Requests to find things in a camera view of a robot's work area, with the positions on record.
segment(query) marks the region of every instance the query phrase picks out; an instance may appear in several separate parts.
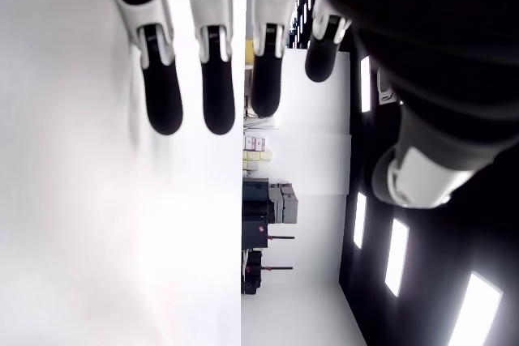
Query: cardboard box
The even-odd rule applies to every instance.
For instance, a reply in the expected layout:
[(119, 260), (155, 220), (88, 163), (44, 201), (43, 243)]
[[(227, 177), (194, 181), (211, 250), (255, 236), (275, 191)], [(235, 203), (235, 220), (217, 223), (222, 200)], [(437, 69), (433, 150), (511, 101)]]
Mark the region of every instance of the cardboard box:
[(255, 140), (255, 148), (257, 152), (265, 151), (265, 138), (254, 138)]
[(272, 161), (272, 152), (270, 150), (259, 152), (259, 159), (262, 161)]
[(247, 161), (247, 170), (258, 170), (260, 168), (259, 161)]
[(254, 138), (245, 137), (245, 150), (255, 150)]
[(259, 161), (260, 152), (247, 152), (247, 161)]

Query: robotic finger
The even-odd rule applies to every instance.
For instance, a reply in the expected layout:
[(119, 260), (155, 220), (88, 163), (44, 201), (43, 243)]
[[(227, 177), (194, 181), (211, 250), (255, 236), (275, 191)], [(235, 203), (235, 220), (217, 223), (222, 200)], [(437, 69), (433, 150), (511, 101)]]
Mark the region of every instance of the robotic finger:
[(252, 0), (254, 71), (252, 108), (271, 117), (281, 98), (281, 63), (294, 0)]
[(205, 123), (212, 133), (223, 135), (234, 124), (233, 0), (191, 0), (191, 9), (200, 47)]
[(141, 52), (148, 120), (157, 133), (171, 135), (182, 124), (182, 99), (168, 0), (117, 0), (117, 3), (131, 43)]
[(351, 21), (342, 16), (329, 0), (315, 0), (312, 12), (305, 71), (310, 80), (321, 83), (332, 74), (335, 56)]

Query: black fingertip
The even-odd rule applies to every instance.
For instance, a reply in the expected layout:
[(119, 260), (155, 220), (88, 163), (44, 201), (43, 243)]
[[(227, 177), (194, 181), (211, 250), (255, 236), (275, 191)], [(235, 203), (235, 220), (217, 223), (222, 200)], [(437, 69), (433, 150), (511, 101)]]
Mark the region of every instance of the black fingertip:
[(334, 44), (333, 41), (319, 41), (311, 36), (307, 60), (305, 61), (308, 79), (316, 83), (322, 83), (330, 77), (338, 49), (339, 44)]
[(259, 117), (271, 117), (279, 107), (282, 61), (271, 53), (254, 57), (251, 104)]
[(234, 91), (231, 61), (212, 57), (202, 64), (204, 119), (216, 135), (227, 134), (234, 124)]
[(172, 135), (182, 125), (182, 98), (175, 61), (168, 66), (150, 54), (150, 66), (143, 70), (148, 120), (162, 135)]

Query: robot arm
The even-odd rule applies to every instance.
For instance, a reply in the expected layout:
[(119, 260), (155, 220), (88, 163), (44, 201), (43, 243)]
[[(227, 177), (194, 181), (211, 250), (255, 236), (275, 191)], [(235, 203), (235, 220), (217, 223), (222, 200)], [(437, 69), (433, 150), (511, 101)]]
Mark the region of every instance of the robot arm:
[[(350, 28), (405, 102), (399, 140), (373, 173), (377, 197), (402, 207), (437, 207), (519, 141), (519, 18), (508, 11), (515, 1), (315, 1), (308, 77), (321, 82), (330, 76)], [(182, 103), (167, 1), (118, 3), (142, 53), (150, 122), (161, 134), (172, 134), (182, 121)], [(267, 117), (280, 101), (281, 62), (294, 0), (252, 3), (252, 105)], [(215, 134), (226, 133), (234, 122), (231, 4), (191, 0), (203, 67), (204, 116)]]

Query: ceiling light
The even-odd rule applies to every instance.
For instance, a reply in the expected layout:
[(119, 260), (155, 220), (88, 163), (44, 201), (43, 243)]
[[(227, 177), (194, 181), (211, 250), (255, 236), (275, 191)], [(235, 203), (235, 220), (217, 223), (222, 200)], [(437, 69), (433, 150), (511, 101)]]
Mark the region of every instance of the ceiling light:
[(362, 237), (364, 236), (364, 221), (366, 220), (366, 196), (360, 192), (357, 194), (357, 209), (355, 211), (354, 243), (362, 249)]
[(409, 227), (399, 220), (393, 219), (388, 268), (386, 270), (386, 285), (396, 297), (398, 297), (398, 293), (400, 292), (400, 283), (402, 281), (402, 274), (404, 273), (408, 236)]
[(503, 292), (473, 271), (448, 346), (483, 346)]
[(371, 110), (371, 67), (370, 58), (366, 57), (360, 62), (361, 84), (361, 111), (366, 113)]

